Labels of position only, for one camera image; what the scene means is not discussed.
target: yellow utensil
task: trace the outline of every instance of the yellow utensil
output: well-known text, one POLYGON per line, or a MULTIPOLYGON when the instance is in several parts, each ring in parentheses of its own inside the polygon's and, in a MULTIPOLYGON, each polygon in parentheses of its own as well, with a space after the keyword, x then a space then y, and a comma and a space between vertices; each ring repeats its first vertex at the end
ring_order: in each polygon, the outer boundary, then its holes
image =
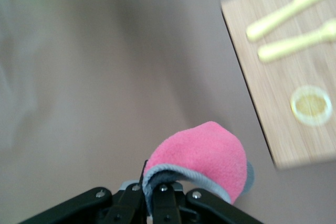
POLYGON ((336 41, 336 18, 310 33, 261 46, 258 56, 260 61, 270 62, 323 41, 336 41))
POLYGON ((308 8, 320 0, 293 0, 288 5, 252 23, 246 29, 247 38, 256 41, 296 13, 308 8))

